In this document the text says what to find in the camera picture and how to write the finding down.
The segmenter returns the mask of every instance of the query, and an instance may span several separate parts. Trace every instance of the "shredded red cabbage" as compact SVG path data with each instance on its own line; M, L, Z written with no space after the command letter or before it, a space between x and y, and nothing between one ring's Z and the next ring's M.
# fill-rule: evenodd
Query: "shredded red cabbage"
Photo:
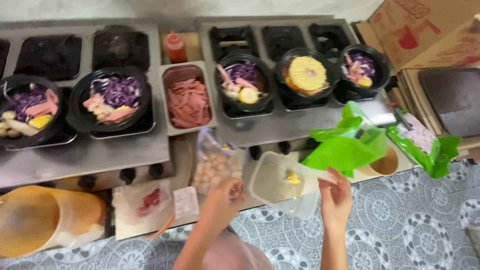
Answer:
M238 63L228 66L225 71L228 73L232 81L236 78L243 78L249 83L253 84L257 79L257 70L255 64L250 63Z
M373 60L369 57L363 56L361 53L350 54L352 62L360 61L360 68L363 70L363 75L369 77L373 80L375 77L375 68L373 65ZM350 66L347 63L347 59L344 59L344 65L349 70Z
M25 110L34 105L46 102L46 90L46 87L30 84L29 92L23 92L13 96L8 110L15 111L15 119L17 121L24 123L28 122L30 120L30 116L25 113Z
M142 95L140 82L135 77L120 79L112 76L106 79L96 79L90 83L90 89L94 89L95 83L105 84L99 93L103 95L105 103L113 108L128 106L136 108L139 105L138 99Z

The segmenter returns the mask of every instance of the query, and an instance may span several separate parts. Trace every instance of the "stainless steel counter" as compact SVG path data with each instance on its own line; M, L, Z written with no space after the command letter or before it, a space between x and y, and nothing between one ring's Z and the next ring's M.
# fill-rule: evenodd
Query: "stainless steel counter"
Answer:
M311 49L315 46L310 38L308 26L316 23L319 25L340 25L350 42L357 43L348 24L342 19L317 18L317 19L288 19L288 20L253 20L253 21L204 21L200 25L200 42L204 61L207 66L211 84L215 86L215 61L210 45L209 31L212 27L229 28L249 26L255 37L259 58L263 60L273 71L276 63L267 54L265 42L262 37L262 28L265 26L298 26L302 32L305 44ZM283 106L277 91L273 93L274 109L272 113L259 116L231 119L223 110L222 100L217 89L212 91L217 104L217 127L219 134L231 143L239 147L267 144L273 142L289 141L308 137L312 129L333 128L341 119L343 105L337 103L331 96L326 107L287 111ZM374 101L361 103L365 114L374 121L384 114L391 114L387 106L377 98Z
M99 20L99 21L54 21L35 22L5 25L0 30L0 38L9 40L11 51L7 59L5 76L13 74L16 60L23 40L30 36L76 34L82 37L82 60L80 74L72 81L58 82L59 86L73 86L83 76L91 72L92 66L92 35L107 24L127 24L149 35L150 69L146 73L152 85L152 94L156 103L156 126L143 135L134 135L107 140L93 140L87 135L78 135L71 143L64 146L46 147L17 152L6 152L0 148L0 188L16 185L35 184L69 176L91 174L119 170L129 167L138 167L170 160L168 137L166 136L165 118L162 113L163 96L158 90L160 65L160 44L158 32L166 33L169 29L179 32L196 30L200 32L203 45L203 55L208 69L209 79L214 85L213 70L215 63L212 59L211 47L208 40L208 30L211 26L232 27L239 25L254 25L254 35L258 41L260 57L270 68L275 63L267 57L262 42L261 27L263 25L299 25L305 43L314 48L308 38L307 24L315 22L320 25L343 24L348 38L352 43L356 40L349 31L345 20L334 20L331 16L295 16L277 17L244 17L243 22L226 22L229 18L201 18L199 25L195 18L170 21L147 20ZM225 139L240 146L247 147L258 144L274 143L285 140L307 137L311 129L331 128L340 120L343 106L333 99L324 108L301 111L286 111L277 95L274 96L274 111L269 115L255 116L231 120L227 118L221 108L217 91L212 91L217 106L219 120L218 132ZM372 120L389 113L388 108L380 99L365 102L361 107Z
M106 172L138 167L170 160L168 137L162 115L163 97L159 92L160 44L156 24L129 25L148 34L150 68L146 72L152 86L156 125L152 131L106 140L94 140L80 134L63 146L7 152L0 149L0 188L35 184L67 176ZM10 53L4 76L10 76L16 66L22 42L31 36L75 34L82 37L80 73L71 81L56 82L59 86L74 86L92 70L93 35L103 25L52 26L1 30L0 38L10 41Z

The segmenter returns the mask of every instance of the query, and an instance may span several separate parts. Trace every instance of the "gas stove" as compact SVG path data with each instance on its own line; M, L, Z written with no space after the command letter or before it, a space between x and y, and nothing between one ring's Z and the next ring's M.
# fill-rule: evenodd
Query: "gas stove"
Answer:
M344 47L356 43L345 20L322 16L287 20L203 20L200 39L211 80L215 79L216 63L234 50L258 56L275 73L276 61L289 49L315 49L335 63ZM222 102L219 89L212 91L218 108L218 133L239 147L250 147L305 138L312 129L332 128L340 121L343 105L333 95L311 104L294 104L284 94L283 87L285 85L277 80L271 91L272 104L267 106L268 111L259 114L232 112ZM372 118L389 113L379 98L360 106Z
M94 70L135 65L145 71L152 89L150 113L122 133L77 134L66 124L63 132L42 145L8 149L15 152L0 149L2 184L37 183L169 161L164 117L158 110L163 106L158 26L57 25L0 30L0 74L44 76L68 92Z

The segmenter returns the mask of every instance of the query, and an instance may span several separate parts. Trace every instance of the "hand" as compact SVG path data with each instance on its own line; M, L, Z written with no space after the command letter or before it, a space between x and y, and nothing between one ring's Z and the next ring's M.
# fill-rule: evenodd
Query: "hand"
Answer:
M215 235L225 229L249 196L247 191L240 192L242 185L240 178L229 177L211 189L207 202L200 211L197 226L202 226ZM229 197L234 197L235 200L231 202Z
M350 182L342 173L332 167L328 167L328 172L337 184L318 179L318 187L322 195L322 219L326 232L333 236L342 236L345 235L348 215L352 209L352 191Z

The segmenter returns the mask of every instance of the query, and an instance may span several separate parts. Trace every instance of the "tiled floor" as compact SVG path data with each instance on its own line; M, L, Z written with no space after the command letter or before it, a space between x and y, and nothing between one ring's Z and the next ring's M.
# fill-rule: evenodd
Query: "tiled floor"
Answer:
M480 217L480 166L452 163L432 179L421 169L352 185L355 197L347 236L354 270L478 270L479 260L462 227ZM319 270L323 224L260 207L231 223L246 242L262 249L277 270ZM192 225L160 238L114 238L82 249L59 249L0 261L0 269L166 270L175 262Z

